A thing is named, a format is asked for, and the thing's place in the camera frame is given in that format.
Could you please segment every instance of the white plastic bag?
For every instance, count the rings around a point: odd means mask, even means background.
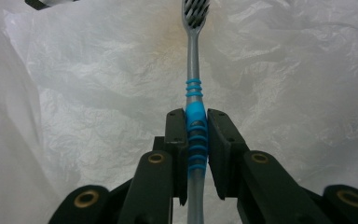
[[[72,190],[133,176],[185,105],[180,13],[173,0],[0,1],[0,223],[47,223]],[[200,74],[206,107],[301,186],[358,188],[358,1],[212,1]],[[205,223],[241,223],[210,172],[205,188]]]

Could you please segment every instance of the toothbrush bristles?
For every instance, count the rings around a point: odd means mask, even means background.
[[[191,28],[202,25],[208,15],[209,0],[185,0],[184,16],[186,23]]]

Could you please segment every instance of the screw hole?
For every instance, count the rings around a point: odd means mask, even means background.
[[[86,208],[98,201],[99,193],[96,190],[90,189],[77,195],[74,204],[78,208]]]

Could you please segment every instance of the toothbrush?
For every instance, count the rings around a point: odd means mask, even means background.
[[[182,20],[188,36],[186,131],[188,137],[187,223],[203,223],[203,188],[208,157],[208,127],[202,102],[198,39],[209,0],[183,0]]]

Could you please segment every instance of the white plastic sheet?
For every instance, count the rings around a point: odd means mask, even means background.
[[[180,1],[0,1],[0,223],[47,223],[72,190],[131,178],[185,105]],[[212,1],[206,107],[317,193],[358,188],[358,1]],[[210,173],[205,222],[241,223]],[[174,223],[186,208],[174,202]]]

